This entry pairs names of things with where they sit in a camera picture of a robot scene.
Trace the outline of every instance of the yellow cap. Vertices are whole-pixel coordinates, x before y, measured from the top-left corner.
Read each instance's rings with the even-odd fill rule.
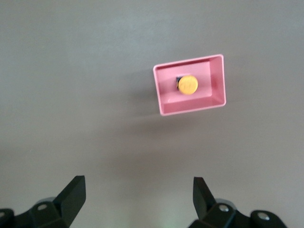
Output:
[[[198,85],[199,83],[195,76],[186,75],[178,81],[177,88],[181,93],[191,95],[198,89]]]

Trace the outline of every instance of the yellow disc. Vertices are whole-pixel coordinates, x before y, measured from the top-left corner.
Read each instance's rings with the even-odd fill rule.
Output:
[[[198,89],[198,85],[199,83],[195,76],[186,75],[178,81],[177,87],[181,93],[191,95]]]

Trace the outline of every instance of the silver bolt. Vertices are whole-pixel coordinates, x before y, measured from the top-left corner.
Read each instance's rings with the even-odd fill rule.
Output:
[[[229,211],[229,208],[224,204],[221,204],[218,208],[223,212],[228,212]]]
[[[266,220],[266,221],[270,220],[270,217],[267,214],[263,213],[263,212],[259,212],[257,215],[262,220]]]
[[[48,206],[46,204],[41,204],[40,206],[37,207],[37,210],[44,210]]]

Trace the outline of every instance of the pink rectangular container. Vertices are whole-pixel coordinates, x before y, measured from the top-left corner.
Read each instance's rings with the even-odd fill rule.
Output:
[[[161,115],[181,114],[226,104],[224,57],[213,55],[156,65],[154,79]],[[176,78],[193,75],[198,89],[191,95],[182,94]]]

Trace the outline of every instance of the gray table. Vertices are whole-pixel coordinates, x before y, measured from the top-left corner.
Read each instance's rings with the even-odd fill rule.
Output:
[[[0,208],[85,175],[72,227],[186,228],[192,178],[304,224],[304,2],[1,1]],[[227,104],[159,115],[152,68],[225,57]]]

